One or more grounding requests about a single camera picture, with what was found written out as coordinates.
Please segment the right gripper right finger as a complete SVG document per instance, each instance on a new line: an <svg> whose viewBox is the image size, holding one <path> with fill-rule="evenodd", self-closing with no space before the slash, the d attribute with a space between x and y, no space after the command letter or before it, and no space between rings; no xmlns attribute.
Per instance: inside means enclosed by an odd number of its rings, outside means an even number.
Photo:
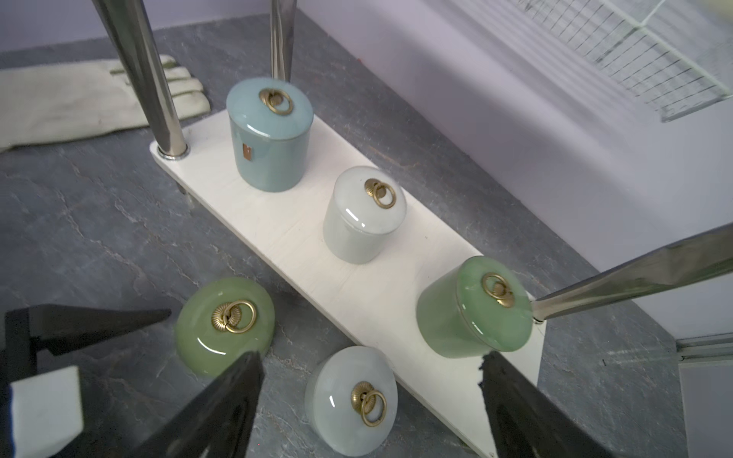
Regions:
<svg viewBox="0 0 733 458"><path fill-rule="evenodd" d="M500 352L483 357L482 390L499 457L611 457Z"/></svg>

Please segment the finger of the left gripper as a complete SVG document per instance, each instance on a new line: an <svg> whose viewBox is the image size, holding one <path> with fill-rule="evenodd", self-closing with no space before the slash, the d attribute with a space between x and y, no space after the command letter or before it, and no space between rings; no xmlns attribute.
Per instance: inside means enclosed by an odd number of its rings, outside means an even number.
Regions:
<svg viewBox="0 0 733 458"><path fill-rule="evenodd" d="M168 308L109 310L72 305L34 305L5 314L2 382L34 377L37 353L55 356L135 332L168 319Z"/></svg>

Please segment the large white tea canister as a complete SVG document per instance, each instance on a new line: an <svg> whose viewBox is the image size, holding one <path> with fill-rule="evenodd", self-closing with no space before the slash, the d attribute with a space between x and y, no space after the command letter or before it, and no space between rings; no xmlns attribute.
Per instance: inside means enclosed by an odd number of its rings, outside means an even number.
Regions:
<svg viewBox="0 0 733 458"><path fill-rule="evenodd" d="M328 357L305 391L305 413L335 452L361 457L387 439L399 407L395 376L378 349L353 345Z"/></svg>

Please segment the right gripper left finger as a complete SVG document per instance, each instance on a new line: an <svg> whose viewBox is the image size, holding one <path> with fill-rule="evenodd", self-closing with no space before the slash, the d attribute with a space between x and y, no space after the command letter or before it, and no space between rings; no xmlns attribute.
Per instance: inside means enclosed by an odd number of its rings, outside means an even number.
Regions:
<svg viewBox="0 0 733 458"><path fill-rule="evenodd" d="M132 457L244 457L265 379L260 353L246 352Z"/></svg>

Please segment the large green tea canister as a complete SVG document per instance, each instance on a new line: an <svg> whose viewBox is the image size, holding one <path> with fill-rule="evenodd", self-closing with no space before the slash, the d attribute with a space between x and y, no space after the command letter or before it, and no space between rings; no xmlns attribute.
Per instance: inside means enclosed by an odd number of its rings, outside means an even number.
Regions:
<svg viewBox="0 0 733 458"><path fill-rule="evenodd" d="M196 374L217 377L244 353L265 356L275 324L274 303L257 282L218 280L197 291L181 309L174 329L177 352Z"/></svg>

